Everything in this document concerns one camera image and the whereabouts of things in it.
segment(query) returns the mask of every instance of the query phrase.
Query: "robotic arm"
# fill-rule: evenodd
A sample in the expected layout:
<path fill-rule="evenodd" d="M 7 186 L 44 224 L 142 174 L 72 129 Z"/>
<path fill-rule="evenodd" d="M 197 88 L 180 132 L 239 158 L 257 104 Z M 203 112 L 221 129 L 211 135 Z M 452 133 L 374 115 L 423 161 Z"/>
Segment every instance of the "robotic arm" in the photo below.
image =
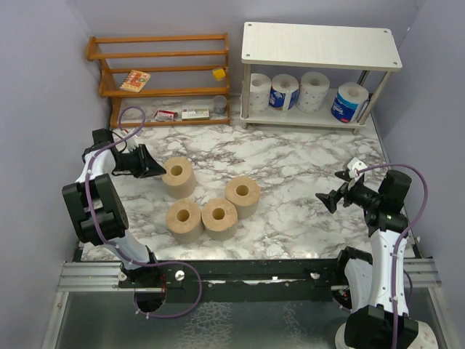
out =
<path fill-rule="evenodd" d="M 91 157 L 105 145 L 113 143 L 113 134 L 107 129 L 93 131 L 94 145 L 87 148 L 83 154 L 85 163 L 81 176 L 70 185 L 62 189 L 66 207 L 70 214 L 73 227 L 80 241 L 91 242 L 95 246 L 102 245 L 95 230 L 94 222 L 89 212 L 89 205 L 93 205 L 104 237 L 116 243 L 126 256 L 139 262 L 155 262 L 154 254 L 138 242 L 128 230 L 129 223 L 123 204 L 116 193 L 109 173 L 113 175 L 132 175 L 136 178 L 146 178 L 164 175 L 165 169 L 149 154 L 145 145 L 138 145 L 134 138 L 128 143 L 128 153 L 119 152 L 116 147 L 103 151 L 89 168 Z M 90 171 L 90 191 L 92 202 L 87 202 L 84 181 Z M 109 244 L 103 244 L 123 263 L 122 271 L 130 278 L 140 278 L 141 273 L 147 272 L 142 268 L 125 260 L 118 250 Z"/>
<path fill-rule="evenodd" d="M 400 210 L 411 178 L 391 169 L 375 192 L 364 186 L 364 174 L 359 176 L 357 173 L 365 168 L 363 162 L 353 159 L 345 171 L 335 174 L 345 183 L 338 190 L 316 196 L 331 213 L 336 211 L 341 199 L 344 199 L 344 207 L 356 204 L 363 208 L 371 240 L 373 259 L 369 254 L 357 253 L 355 249 L 345 250 L 339 255 L 339 265 L 344 269 L 352 298 L 352 313 L 344 331 L 345 344 L 358 349 L 389 349 L 393 331 L 392 256 L 399 235 L 408 226 L 407 217 Z M 398 349 L 408 348 L 419 332 L 418 323 L 408 317 L 403 293 L 403 252 L 406 244 L 403 238 L 396 260 Z"/>

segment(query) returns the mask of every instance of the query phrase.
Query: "blue label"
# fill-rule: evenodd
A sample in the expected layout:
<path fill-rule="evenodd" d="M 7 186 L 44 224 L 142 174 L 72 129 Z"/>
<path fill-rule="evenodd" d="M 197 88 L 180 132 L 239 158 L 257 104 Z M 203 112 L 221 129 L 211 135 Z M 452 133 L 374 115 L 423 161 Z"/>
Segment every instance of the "blue label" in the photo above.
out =
<path fill-rule="evenodd" d="M 354 117 L 355 111 L 358 108 L 358 104 L 351 103 L 348 100 L 345 100 L 339 92 L 334 99 L 333 107 L 331 108 L 331 113 L 336 119 L 342 122 L 350 122 Z"/>
<path fill-rule="evenodd" d="M 288 109 L 292 108 L 292 106 L 294 105 L 294 103 L 297 100 L 298 95 L 299 95 L 299 90 L 296 90 L 296 91 L 292 92 L 291 101 L 289 103 L 289 108 Z M 271 88 L 271 91 L 270 91 L 270 105 L 274 109 L 278 109 L 279 111 L 281 111 L 283 109 L 285 99 L 286 99 L 286 93 L 282 93 L 282 92 L 276 91 L 275 89 Z"/>

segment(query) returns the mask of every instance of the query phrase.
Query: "gray wall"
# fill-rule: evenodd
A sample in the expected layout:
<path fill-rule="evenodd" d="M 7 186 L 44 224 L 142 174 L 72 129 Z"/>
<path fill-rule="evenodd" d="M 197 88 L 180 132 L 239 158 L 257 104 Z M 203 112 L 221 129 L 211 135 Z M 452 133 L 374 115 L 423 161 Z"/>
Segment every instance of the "gray wall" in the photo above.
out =
<path fill-rule="evenodd" d="M 457 329 L 465 329 L 464 13 L 462 0 L 427 0 L 400 47 L 403 69 L 389 83 L 376 117 L 390 160 L 416 166 L 429 183 L 414 233 L 426 255 L 434 256 Z M 417 180 L 406 201 L 409 217 L 422 196 Z"/>
<path fill-rule="evenodd" d="M 246 21 L 301 23 L 316 25 L 351 25 L 390 28 L 397 44 L 402 42 L 407 29 L 424 0 L 74 0 L 78 17 L 86 22 L 95 36 L 185 35 L 224 33 L 230 35 L 230 69 L 232 92 L 240 92 L 242 65 L 243 24 Z M 156 64 L 169 64 L 155 59 Z M 193 64 L 200 60 L 190 59 Z M 150 59 L 146 66 L 153 65 Z M 121 61 L 111 60 L 114 67 Z M 305 69 L 254 66 L 252 71 L 273 77 L 278 73 L 301 76 Z M 357 79 L 359 73 L 350 71 L 322 71 L 333 87 Z M 372 74 L 368 86 L 379 77 Z M 181 81 L 211 86 L 211 74 L 179 73 L 157 74 L 149 87 L 179 86 Z"/>
<path fill-rule="evenodd" d="M 0 348 L 34 349 L 76 245 L 61 187 L 108 107 L 64 0 L 2 1 L 0 32 Z"/>

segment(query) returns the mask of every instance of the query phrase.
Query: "marble countertop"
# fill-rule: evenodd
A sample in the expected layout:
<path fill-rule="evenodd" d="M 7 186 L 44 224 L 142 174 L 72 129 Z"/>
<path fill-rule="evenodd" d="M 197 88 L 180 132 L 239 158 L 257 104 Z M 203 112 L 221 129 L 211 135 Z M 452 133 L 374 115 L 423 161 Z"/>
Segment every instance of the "marble countertop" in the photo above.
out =
<path fill-rule="evenodd" d="M 142 98 L 124 100 L 121 110 L 138 105 L 151 118 L 159 108 L 180 110 L 182 104 Z M 243 129 L 239 110 L 236 98 L 231 126 L 145 128 L 138 140 L 161 164 L 173 156 L 190 159 L 198 182 L 190 199 L 200 206 L 211 198 L 223 198 L 226 183 L 236 176 L 256 180 L 262 189 L 256 214 L 239 221 L 236 235 L 228 241 L 203 234 L 193 244 L 179 244 L 165 223 L 176 200 L 165 194 L 161 178 L 113 177 L 134 236 L 160 260 L 327 258 L 349 245 L 370 252 L 362 209 L 340 204 L 330 214 L 315 194 L 336 190 L 342 181 L 334 172 L 354 156 L 368 165 L 385 162 L 371 118 L 359 135 L 301 127 Z M 124 120 L 138 119 L 138 113 L 128 111 Z M 367 174 L 365 184 L 377 189 L 384 173 Z M 410 245 L 406 256 L 413 256 Z M 101 246 L 85 244 L 82 260 L 116 258 Z"/>

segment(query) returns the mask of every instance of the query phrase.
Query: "yellow block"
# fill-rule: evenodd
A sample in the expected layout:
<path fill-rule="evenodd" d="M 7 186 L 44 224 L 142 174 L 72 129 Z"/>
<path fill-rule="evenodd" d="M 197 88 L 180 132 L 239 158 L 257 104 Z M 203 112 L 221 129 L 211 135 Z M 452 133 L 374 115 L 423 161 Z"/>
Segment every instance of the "yellow block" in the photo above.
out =
<path fill-rule="evenodd" d="M 211 72 L 213 73 L 213 76 L 217 81 L 221 81 L 222 79 L 226 77 L 226 73 L 223 68 L 216 68 L 212 70 Z"/>

